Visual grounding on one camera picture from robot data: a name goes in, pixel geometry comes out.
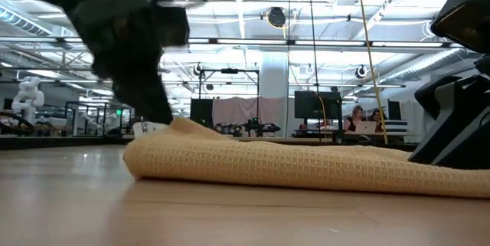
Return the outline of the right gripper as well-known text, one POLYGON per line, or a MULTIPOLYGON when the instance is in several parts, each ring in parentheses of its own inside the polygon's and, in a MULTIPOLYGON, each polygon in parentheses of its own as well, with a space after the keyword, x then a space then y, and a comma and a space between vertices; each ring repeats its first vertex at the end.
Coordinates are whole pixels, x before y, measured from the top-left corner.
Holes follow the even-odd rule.
MULTIPOLYGON (((447 0, 431 24, 431 31, 472 51, 490 53, 490 0, 447 0)), ((408 158, 431 164, 484 109, 490 80, 482 75, 444 76, 415 93, 434 124, 408 158)))

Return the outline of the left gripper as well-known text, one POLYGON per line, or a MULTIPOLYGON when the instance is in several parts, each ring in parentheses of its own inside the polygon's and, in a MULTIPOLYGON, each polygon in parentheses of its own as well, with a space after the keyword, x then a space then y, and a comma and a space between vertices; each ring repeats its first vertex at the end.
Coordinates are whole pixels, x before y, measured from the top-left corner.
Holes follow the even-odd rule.
POLYGON ((115 97, 155 123, 172 109, 158 75, 161 45, 148 0, 41 0, 62 8, 93 55, 92 72, 113 81, 115 97))

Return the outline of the orange waffle-weave towel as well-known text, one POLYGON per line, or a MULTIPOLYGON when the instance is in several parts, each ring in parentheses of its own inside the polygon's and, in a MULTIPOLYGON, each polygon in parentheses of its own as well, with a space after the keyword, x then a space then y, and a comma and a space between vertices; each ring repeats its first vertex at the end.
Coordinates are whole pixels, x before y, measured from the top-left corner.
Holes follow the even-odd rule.
POLYGON ((490 199, 490 169, 429 166, 408 156, 374 146, 241 142, 176 118, 135 138, 122 158, 137 179, 490 199))

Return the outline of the black white striped box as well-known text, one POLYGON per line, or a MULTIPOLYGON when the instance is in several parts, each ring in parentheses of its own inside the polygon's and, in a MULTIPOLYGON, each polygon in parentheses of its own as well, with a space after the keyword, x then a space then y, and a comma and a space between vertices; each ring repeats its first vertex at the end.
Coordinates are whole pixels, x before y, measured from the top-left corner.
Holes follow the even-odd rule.
POLYGON ((388 134, 406 134, 408 122, 406 120, 385 120, 385 130, 388 134))

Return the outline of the black upright panel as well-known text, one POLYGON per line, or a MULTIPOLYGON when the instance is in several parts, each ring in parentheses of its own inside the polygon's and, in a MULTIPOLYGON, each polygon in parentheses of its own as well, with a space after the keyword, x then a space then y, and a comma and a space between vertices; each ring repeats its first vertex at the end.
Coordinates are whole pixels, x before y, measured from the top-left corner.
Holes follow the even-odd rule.
POLYGON ((191 99, 190 119, 212 129, 214 127, 213 102, 212 99, 191 99))

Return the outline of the small black monitor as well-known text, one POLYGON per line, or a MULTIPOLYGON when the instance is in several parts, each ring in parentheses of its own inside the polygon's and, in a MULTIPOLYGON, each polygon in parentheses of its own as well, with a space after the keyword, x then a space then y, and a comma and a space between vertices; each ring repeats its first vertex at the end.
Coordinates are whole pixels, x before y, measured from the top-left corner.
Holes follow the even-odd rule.
POLYGON ((388 100, 388 119, 402 120, 400 102, 388 100))

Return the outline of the person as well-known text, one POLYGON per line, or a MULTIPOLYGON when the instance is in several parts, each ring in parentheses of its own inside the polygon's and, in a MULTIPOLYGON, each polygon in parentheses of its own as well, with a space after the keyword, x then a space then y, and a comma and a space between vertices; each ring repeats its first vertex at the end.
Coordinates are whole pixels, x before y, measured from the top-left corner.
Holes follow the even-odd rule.
POLYGON ((363 108, 360 105, 357 105, 353 108, 350 116, 347 116, 344 122, 344 130, 348 132, 355 132, 357 125, 364 121, 363 117, 363 108))
POLYGON ((381 133, 384 131, 382 120, 386 120, 387 117, 383 111, 374 110, 373 113, 368 117, 369 121, 376 123, 375 132, 381 133))

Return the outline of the silver laptop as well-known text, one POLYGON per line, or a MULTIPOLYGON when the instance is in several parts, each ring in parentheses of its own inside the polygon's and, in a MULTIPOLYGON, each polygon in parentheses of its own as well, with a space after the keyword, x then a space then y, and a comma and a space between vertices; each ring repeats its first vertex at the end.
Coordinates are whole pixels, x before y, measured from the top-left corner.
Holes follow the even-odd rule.
POLYGON ((367 135, 376 133, 377 122, 376 121, 360 121, 356 124, 355 133, 367 135))

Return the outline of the pink curtain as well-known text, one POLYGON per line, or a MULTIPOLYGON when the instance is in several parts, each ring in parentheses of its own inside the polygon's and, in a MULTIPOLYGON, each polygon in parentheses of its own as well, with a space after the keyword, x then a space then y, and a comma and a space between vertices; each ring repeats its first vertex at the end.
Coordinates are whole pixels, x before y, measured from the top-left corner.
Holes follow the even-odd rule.
POLYGON ((289 100, 286 107, 286 98, 240 98, 214 99, 212 107, 212 120, 214 125, 218 123, 246 123, 252 117, 258 117, 261 123, 274 123, 280 128, 296 123, 294 117, 293 99, 289 100))

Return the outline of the black monitor on stand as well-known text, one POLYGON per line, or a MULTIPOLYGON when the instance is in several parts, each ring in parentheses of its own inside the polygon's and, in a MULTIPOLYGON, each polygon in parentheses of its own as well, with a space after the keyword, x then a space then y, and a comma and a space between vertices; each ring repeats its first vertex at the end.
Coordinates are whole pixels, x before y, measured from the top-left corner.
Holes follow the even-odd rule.
POLYGON ((294 94, 295 118, 302 119, 304 124, 307 124, 308 120, 317 119, 318 136, 327 138, 331 132, 334 142, 343 135, 341 105, 342 98, 339 92, 301 90, 294 94))

